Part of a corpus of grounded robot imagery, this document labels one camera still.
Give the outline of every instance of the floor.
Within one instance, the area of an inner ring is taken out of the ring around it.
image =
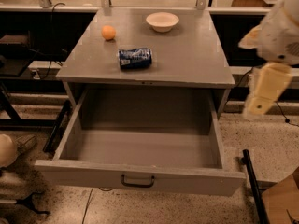
[[[13,98],[13,104],[23,118],[54,119],[63,103],[63,100],[46,96],[31,98]],[[285,103],[281,107],[291,123],[299,124],[298,104]],[[239,164],[242,150],[246,148],[257,178],[278,182],[299,166],[299,127],[285,123],[277,107],[255,121],[244,120],[239,112],[241,109],[242,103],[229,102],[220,118],[228,170],[246,172]],[[0,118],[6,117],[5,112],[0,113]],[[34,204],[39,210],[50,211],[50,215],[38,215],[20,205],[0,204],[0,217],[10,224],[83,223],[90,195],[85,224],[258,223],[248,179],[231,197],[53,186],[34,167],[37,159],[51,158],[42,152],[50,130],[0,133],[14,137],[30,133],[37,138],[33,149],[19,156],[3,171],[0,199],[23,199],[32,192],[43,192],[42,196],[34,197]]]

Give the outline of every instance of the blue can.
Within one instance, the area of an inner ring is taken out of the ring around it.
[[[140,49],[119,49],[119,61],[121,69],[140,69],[151,65],[151,50]]]

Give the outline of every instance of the soda can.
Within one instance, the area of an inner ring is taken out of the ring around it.
[[[147,68],[151,65],[151,50],[140,49],[119,49],[119,62],[121,69]]]

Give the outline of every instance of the cardboard box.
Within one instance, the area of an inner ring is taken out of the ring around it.
[[[299,223],[299,168],[262,193],[270,224]]]

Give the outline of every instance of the drawer handle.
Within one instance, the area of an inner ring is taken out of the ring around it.
[[[125,186],[125,187],[133,187],[133,188],[151,188],[153,185],[154,185],[154,183],[155,183],[155,177],[154,176],[152,176],[151,177],[151,181],[150,181],[150,183],[149,184],[136,184],[136,183],[127,183],[127,182],[125,182],[125,176],[124,175],[122,175],[121,176],[121,183]]]

